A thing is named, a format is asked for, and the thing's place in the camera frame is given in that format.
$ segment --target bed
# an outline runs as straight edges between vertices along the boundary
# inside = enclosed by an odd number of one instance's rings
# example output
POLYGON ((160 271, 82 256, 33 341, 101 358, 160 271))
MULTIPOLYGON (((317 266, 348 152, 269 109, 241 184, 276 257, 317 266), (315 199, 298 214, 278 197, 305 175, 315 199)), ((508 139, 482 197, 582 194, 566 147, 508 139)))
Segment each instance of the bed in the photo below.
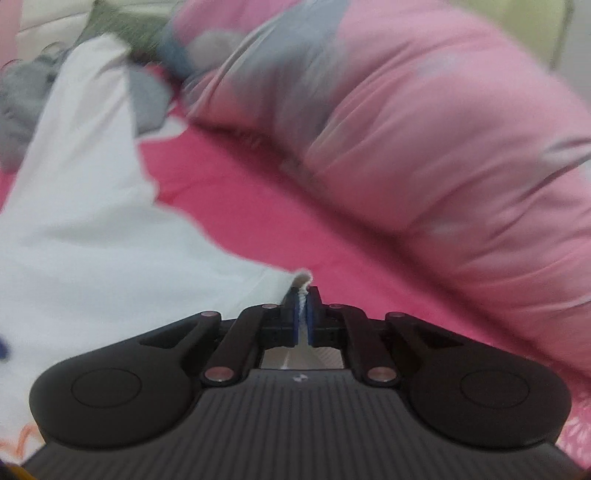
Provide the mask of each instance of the bed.
MULTIPOLYGON (((173 2, 154 0, 120 3, 140 11, 174 8, 173 2)), ((558 8, 552 18, 560 20, 554 22, 549 39, 531 47, 551 64, 559 52, 568 6, 548 5, 558 8)), ((76 38, 89 8, 87 0, 25 1, 17 36, 20 57, 31 59, 48 44, 76 38)), ((158 184, 158 200, 189 214, 222 248, 290 271, 309 269, 328 303, 355 305, 373 318, 405 311, 551 366, 568 383, 573 397, 558 445, 581 465, 591 465, 589 381, 492 326, 432 282, 403 252, 395 252, 384 238, 311 199, 284 174, 284 161, 272 146, 249 136, 191 126, 176 103, 162 130, 138 143, 146 171, 158 184)), ((12 176, 0 176, 0 203, 13 181, 12 176)), ((20 450, 14 452, 25 455, 25 444, 34 435, 34 428, 28 427, 19 439, 20 450)))

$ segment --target green pillow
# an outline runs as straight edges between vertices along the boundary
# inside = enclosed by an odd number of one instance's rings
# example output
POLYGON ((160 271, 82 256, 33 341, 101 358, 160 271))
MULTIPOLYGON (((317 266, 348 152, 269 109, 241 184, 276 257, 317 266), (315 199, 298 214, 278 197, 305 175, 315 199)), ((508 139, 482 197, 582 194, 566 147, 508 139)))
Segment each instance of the green pillow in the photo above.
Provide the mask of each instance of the green pillow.
POLYGON ((130 57, 139 63, 160 61, 157 48, 168 18, 162 15, 139 14, 115 7, 105 0, 96 0, 86 27, 75 47, 91 38, 112 33, 131 47, 130 57))

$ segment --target pink bed sheet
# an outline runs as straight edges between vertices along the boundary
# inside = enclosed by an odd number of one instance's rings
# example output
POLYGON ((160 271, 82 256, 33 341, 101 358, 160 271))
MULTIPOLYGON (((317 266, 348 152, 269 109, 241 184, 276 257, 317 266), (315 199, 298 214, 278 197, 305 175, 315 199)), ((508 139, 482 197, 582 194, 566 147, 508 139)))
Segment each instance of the pink bed sheet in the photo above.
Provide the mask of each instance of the pink bed sheet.
MULTIPOLYGON (((588 379, 538 356, 436 286, 395 252, 391 239, 310 199, 283 175, 279 155, 267 145, 188 127, 178 108, 169 123, 171 135, 140 143, 161 202, 191 216, 228 251, 289 270, 311 270, 326 302, 355 305, 374 318, 404 311, 551 366, 573 396, 558 445, 582 466, 591 466, 588 379)), ((9 176, 0 176, 0 205, 11 183, 9 176)))

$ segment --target green cushion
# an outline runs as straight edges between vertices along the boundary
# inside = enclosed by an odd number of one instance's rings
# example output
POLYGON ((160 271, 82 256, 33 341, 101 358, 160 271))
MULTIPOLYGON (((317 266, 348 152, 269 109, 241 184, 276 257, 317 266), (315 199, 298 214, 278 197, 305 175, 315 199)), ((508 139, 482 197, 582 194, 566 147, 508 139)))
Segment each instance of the green cushion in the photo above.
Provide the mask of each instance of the green cushion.
POLYGON ((128 12, 105 0, 96 0, 86 27, 74 46, 111 33, 129 44, 132 60, 139 63, 159 61, 157 48, 166 23, 168 18, 165 16, 128 12))
POLYGON ((556 67, 572 15, 571 0, 452 0, 484 15, 556 67))

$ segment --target metal screw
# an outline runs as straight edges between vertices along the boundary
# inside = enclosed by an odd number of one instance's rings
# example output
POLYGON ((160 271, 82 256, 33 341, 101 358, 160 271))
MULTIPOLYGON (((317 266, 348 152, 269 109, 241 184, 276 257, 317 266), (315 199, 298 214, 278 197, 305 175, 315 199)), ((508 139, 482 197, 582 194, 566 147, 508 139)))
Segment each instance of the metal screw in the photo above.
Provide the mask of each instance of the metal screw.
POLYGON ((368 372, 368 378, 374 382, 387 383, 396 380, 398 375, 390 367, 373 367, 368 372))
POLYGON ((211 382, 227 382, 234 378, 234 370, 228 367, 211 367, 205 372, 205 378, 211 382))

